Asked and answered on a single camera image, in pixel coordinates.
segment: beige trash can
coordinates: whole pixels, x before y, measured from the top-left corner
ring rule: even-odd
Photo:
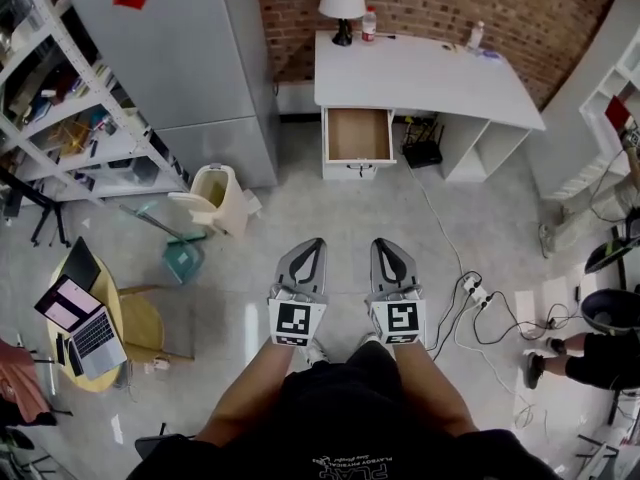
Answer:
[[[249,217],[247,201],[234,170],[227,165],[202,167],[188,194],[171,192],[169,198],[187,208],[195,224],[222,229],[235,238],[244,235]]]

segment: white desk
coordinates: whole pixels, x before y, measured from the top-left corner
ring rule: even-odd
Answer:
[[[316,33],[315,101],[322,107],[325,178],[371,178],[377,167],[395,163],[390,142],[394,109],[441,114],[442,174],[452,181],[484,181],[532,129],[545,128],[506,59],[477,57],[460,46],[446,50],[443,45],[450,43],[401,35],[377,37],[373,43],[354,38],[351,46],[341,47],[331,35]],[[336,110],[345,108],[386,111],[388,146],[380,137],[380,111],[370,110],[369,117],[354,114],[350,123],[348,112]],[[354,133],[362,122],[378,134],[367,144]]]

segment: plastic bottle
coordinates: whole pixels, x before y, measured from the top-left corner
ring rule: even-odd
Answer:
[[[376,37],[376,8],[367,7],[367,12],[362,17],[362,40],[370,43]]]
[[[475,51],[480,46],[480,42],[482,41],[482,36],[484,34],[484,22],[479,21],[473,26],[471,29],[471,36],[469,37],[469,41],[467,41],[467,50]]]

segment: power strip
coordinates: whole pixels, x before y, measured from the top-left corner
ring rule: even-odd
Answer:
[[[476,304],[482,304],[484,302],[484,307],[487,307],[491,303],[490,300],[487,301],[487,291],[482,287],[482,285],[476,286],[477,284],[478,280],[474,276],[469,275],[465,279],[462,287],[471,296],[473,302]]]

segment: silver laptop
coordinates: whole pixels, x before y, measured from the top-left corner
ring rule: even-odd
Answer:
[[[69,332],[84,374],[93,380],[127,360],[107,308],[63,275],[35,308]]]

